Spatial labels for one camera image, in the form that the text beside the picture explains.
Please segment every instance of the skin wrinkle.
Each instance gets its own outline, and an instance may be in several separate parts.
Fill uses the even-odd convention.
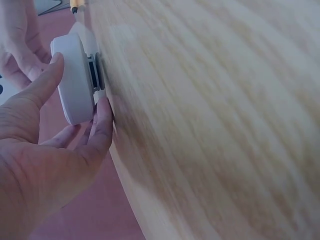
[[[25,195],[24,195],[24,191],[23,191],[21,182],[19,181],[19,179],[17,178],[13,168],[7,162],[6,158],[3,157],[3,154],[1,152],[0,152],[0,156],[2,156],[1,161],[2,161],[2,163],[4,165],[4,167],[8,170],[8,172],[11,175],[11,177],[13,177],[13,179],[14,179],[14,181],[16,183],[16,186],[18,187],[18,190],[19,190],[19,193],[20,193],[20,196],[21,196],[21,199],[22,199],[24,205],[27,206],[27,202],[26,202],[26,199],[25,199]]]

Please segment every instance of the white device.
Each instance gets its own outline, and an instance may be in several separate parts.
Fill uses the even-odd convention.
[[[94,93],[105,88],[99,54],[87,56],[76,33],[56,37],[50,48],[52,56],[59,52],[64,57],[58,91],[66,120],[72,125],[92,120]]]

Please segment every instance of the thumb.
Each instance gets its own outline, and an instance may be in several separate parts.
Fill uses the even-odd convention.
[[[31,81],[39,77],[42,72],[42,63],[23,40],[13,42],[9,47],[9,51],[24,75]]]

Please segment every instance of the finger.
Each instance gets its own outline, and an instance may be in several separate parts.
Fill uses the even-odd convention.
[[[35,80],[41,74],[41,62],[28,48],[24,39],[12,40],[8,46],[21,71],[31,80]]]
[[[92,136],[95,134],[96,128],[97,128],[97,123],[98,123],[98,113],[97,113],[97,105],[95,105],[94,106],[92,128],[91,128],[89,139],[91,139]]]
[[[41,109],[58,87],[64,73],[64,66],[63,55],[61,53],[56,53],[48,68],[41,76],[18,94],[18,96],[23,96],[24,98],[31,100],[39,109]]]
[[[76,148],[85,162],[99,166],[112,143],[113,114],[109,100],[101,98],[97,103],[97,125],[87,145]]]
[[[44,64],[49,64],[50,61],[51,61],[51,54],[47,50],[45,50],[43,47],[41,47],[40,49],[36,50],[34,54]]]
[[[11,73],[9,77],[5,78],[10,83],[13,83],[19,90],[23,90],[29,86],[31,81],[27,78],[26,75],[20,70]]]
[[[73,139],[77,136],[81,125],[69,125],[66,126],[62,131],[60,131],[53,138],[43,142],[41,145],[51,146],[57,149],[67,148]]]
[[[93,121],[90,121],[76,146],[77,148],[83,145],[87,145],[92,126],[93,126]]]
[[[0,64],[0,71],[3,77],[13,83],[19,90],[26,88],[31,81],[29,78],[20,70],[17,61],[10,54],[7,59],[1,59],[5,65]]]

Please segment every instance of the fingernail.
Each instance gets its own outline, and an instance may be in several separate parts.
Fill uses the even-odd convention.
[[[37,79],[40,74],[41,74],[42,70],[40,67],[38,67],[37,65],[33,66],[32,69],[30,70],[28,77],[31,81]]]
[[[55,62],[57,62],[61,56],[62,54],[60,52],[57,52],[56,54],[54,54],[53,57],[51,58],[50,64],[54,64]]]

